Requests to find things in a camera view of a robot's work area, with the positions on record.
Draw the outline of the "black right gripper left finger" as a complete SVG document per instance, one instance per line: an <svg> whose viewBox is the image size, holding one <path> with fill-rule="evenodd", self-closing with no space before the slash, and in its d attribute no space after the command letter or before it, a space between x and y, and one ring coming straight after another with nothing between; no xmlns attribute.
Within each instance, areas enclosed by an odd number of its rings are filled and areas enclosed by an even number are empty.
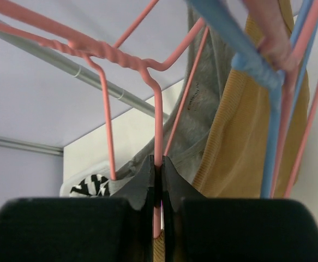
<svg viewBox="0 0 318 262"><path fill-rule="evenodd" d="M149 155L143 161L140 170L125 185L111 195L112 198L124 198L135 211L144 207L154 208L154 156Z"/></svg>

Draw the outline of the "pink wire hanger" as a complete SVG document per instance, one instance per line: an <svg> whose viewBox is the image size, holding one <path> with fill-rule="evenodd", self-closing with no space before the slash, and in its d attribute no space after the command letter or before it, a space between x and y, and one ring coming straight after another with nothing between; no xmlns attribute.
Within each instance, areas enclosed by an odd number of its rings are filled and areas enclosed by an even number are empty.
<svg viewBox="0 0 318 262"><path fill-rule="evenodd" d="M274 195L291 119L299 66L304 64L301 62L302 56L318 21L318 1L312 2L295 45L291 44L287 35L277 1L244 1L243 3L264 35L258 50L271 60L275 68L285 73L284 84L271 93L272 98L281 104L281 118L279 119L274 165L268 171L263 171L260 193L261 198L271 198Z"/></svg>

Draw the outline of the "black white striped tank top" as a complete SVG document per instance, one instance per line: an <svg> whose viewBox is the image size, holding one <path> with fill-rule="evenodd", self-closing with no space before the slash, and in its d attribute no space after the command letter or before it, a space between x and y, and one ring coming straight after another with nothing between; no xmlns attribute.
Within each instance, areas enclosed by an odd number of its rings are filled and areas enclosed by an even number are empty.
<svg viewBox="0 0 318 262"><path fill-rule="evenodd" d="M101 174L89 175L77 185L72 186L70 197L108 197L109 191L109 179Z"/></svg>

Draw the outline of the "blue hanger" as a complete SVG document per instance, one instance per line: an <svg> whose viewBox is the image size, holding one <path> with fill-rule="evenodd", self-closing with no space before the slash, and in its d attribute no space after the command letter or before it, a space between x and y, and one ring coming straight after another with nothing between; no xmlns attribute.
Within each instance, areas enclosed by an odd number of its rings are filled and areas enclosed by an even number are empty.
<svg viewBox="0 0 318 262"><path fill-rule="evenodd" d="M221 38L236 50L231 61L232 69L247 74L268 93L269 119L263 163L263 171L268 171L274 165L279 119L281 118L281 104L272 98L271 93L284 84L284 74L281 71L273 72L265 59L256 52L255 45L261 41L263 34L253 18L248 18L245 28L240 29L221 1L192 1L191 4L206 20L210 28L218 31ZM296 177L294 166L301 162L298 151L303 146L302 137L307 128L308 104L308 76L306 69L302 68L295 85L291 119L287 129L274 195L284 195L290 178Z"/></svg>

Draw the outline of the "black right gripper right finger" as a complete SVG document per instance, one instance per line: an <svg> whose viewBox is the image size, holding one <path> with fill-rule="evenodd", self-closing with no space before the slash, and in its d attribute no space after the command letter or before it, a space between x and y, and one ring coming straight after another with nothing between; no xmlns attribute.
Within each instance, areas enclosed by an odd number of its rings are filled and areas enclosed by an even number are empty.
<svg viewBox="0 0 318 262"><path fill-rule="evenodd" d="M196 190L185 178L183 178L176 170L173 162L167 156L163 156L163 164L161 169L161 178L163 186L164 200L169 203L173 212L178 212L183 199L204 199L198 190Z"/></svg>

